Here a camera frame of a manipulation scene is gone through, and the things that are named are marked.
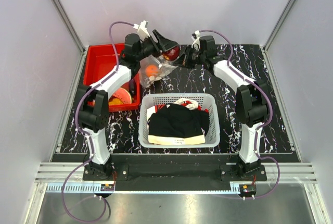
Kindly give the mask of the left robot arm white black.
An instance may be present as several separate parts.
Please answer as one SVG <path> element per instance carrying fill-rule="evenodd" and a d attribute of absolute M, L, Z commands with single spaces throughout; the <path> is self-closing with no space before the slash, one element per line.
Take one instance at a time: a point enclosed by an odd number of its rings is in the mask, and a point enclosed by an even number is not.
<path fill-rule="evenodd" d="M 100 180 L 107 180 L 112 175 L 111 155 L 106 143 L 109 99 L 137 75 L 141 60 L 149 56 L 159 57 L 179 47 L 176 41 L 163 37 L 157 30 L 152 33 L 152 36 L 128 34 L 123 50 L 116 54 L 113 69 L 90 86 L 78 88 L 81 98 L 76 107 L 75 126 L 85 135 L 89 147 L 89 159 L 83 165 L 94 170 Z"/>

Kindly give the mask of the orange fake fruit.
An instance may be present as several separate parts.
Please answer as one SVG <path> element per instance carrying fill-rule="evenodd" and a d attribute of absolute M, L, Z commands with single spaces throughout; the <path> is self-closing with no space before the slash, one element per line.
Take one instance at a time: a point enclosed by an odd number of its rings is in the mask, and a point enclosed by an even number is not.
<path fill-rule="evenodd" d="M 156 65 L 148 65 L 145 68 L 145 75 L 147 77 L 151 77 L 151 76 L 157 76 L 159 74 L 159 67 Z"/>

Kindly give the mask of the yellow fake food pile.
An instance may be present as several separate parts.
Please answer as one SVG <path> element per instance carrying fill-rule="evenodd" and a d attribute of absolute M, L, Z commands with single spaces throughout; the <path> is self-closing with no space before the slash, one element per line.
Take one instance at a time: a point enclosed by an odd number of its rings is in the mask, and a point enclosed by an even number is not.
<path fill-rule="evenodd" d="M 119 98 L 113 98 L 109 101 L 109 106 L 123 105 L 123 102 Z"/>

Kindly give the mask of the clear zip top bag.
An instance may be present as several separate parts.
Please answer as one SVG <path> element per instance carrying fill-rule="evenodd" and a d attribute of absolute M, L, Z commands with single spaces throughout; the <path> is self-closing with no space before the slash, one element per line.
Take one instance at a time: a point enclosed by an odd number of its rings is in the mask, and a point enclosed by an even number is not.
<path fill-rule="evenodd" d="M 168 76 L 176 66 L 166 60 L 163 55 L 154 57 L 150 55 L 140 61 L 139 81 L 142 87 L 147 88 L 153 83 Z"/>

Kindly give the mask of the dark red fake fruit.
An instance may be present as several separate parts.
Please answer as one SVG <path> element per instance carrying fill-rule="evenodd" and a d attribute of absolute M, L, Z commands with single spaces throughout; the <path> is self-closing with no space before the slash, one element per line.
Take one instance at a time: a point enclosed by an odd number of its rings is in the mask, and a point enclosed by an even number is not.
<path fill-rule="evenodd" d="M 179 54 L 180 54 L 180 47 L 176 46 L 171 50 L 164 52 L 162 56 L 167 61 L 175 61 L 179 57 Z"/>

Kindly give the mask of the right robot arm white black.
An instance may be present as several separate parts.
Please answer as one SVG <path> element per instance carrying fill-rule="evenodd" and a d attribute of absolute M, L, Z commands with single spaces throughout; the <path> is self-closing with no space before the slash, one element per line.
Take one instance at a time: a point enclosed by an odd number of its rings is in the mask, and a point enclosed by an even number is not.
<path fill-rule="evenodd" d="M 272 119 L 273 109 L 265 92 L 266 83 L 248 77 L 231 63 L 230 58 L 219 56 L 214 37 L 200 33 L 192 34 L 192 45 L 180 52 L 175 63 L 184 68 L 203 65 L 235 92 L 235 115 L 241 123 L 241 148 L 232 173 L 246 181 L 260 169 L 260 135 Z"/>

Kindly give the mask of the red watermelon slice toy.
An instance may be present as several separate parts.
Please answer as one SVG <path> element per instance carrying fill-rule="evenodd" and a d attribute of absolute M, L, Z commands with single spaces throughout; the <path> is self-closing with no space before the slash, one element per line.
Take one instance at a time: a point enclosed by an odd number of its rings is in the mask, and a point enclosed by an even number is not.
<path fill-rule="evenodd" d="M 129 91 L 124 88 L 117 89 L 112 96 L 119 99 L 123 104 L 132 103 L 132 96 L 130 95 Z"/>

